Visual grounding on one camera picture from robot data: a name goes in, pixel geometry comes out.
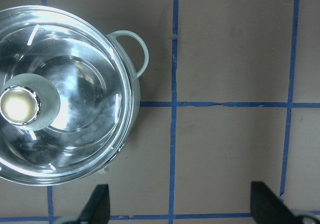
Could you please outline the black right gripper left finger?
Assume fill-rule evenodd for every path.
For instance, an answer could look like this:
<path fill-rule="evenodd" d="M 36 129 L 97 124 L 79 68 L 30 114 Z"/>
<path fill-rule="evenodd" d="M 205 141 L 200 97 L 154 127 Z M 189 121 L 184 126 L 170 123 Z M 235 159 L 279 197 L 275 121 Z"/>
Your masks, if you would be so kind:
<path fill-rule="evenodd" d="M 110 192 L 108 184 L 97 185 L 78 217 L 78 221 L 109 221 Z"/>

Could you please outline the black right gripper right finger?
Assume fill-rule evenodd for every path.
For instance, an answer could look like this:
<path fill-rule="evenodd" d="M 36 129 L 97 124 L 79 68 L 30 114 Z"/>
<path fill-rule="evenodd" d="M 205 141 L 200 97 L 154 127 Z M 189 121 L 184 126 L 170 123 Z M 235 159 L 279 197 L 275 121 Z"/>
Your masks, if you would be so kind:
<path fill-rule="evenodd" d="M 295 215 L 261 181 L 251 182 L 250 213 L 256 223 L 297 223 Z"/>

